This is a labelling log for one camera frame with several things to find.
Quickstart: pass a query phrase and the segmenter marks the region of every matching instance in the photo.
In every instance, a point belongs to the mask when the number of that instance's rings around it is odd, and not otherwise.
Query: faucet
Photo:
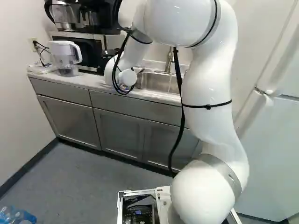
[[[165,65],[164,72],[170,73],[171,72],[171,64],[174,62],[174,55],[172,52],[172,47],[170,47],[169,52],[167,54],[167,60]]]

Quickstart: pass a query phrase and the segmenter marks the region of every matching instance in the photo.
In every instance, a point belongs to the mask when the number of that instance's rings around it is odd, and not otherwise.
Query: cabinet drawer
[[[178,133],[179,127],[148,121],[145,130],[143,160],[154,166],[167,169],[168,155]],[[185,128],[182,140],[172,157],[172,168],[181,170],[201,151],[201,141]]]
[[[94,109],[101,145],[109,151],[133,160],[142,160],[144,120]]]
[[[30,78],[30,81],[37,94],[86,106],[92,105],[87,89],[49,82],[36,78]]]
[[[181,108],[114,94],[90,91],[93,107],[180,126]]]
[[[57,137],[100,150],[91,107],[37,95]]]

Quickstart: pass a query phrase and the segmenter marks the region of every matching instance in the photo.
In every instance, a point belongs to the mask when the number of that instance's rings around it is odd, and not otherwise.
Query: refrigerator door handle
[[[241,138],[257,115],[274,106],[274,99],[260,91],[253,91],[235,119],[235,129]]]

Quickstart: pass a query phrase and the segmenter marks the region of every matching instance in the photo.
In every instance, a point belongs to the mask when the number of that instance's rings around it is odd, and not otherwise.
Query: stainless steel sink
[[[166,72],[152,70],[140,72],[135,86],[138,89],[179,94],[176,75]]]

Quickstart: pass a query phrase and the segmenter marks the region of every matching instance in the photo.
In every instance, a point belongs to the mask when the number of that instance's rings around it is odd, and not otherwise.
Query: gray carpet
[[[0,206],[25,209],[39,224],[116,224],[118,191],[170,183],[167,176],[59,143],[10,189]]]

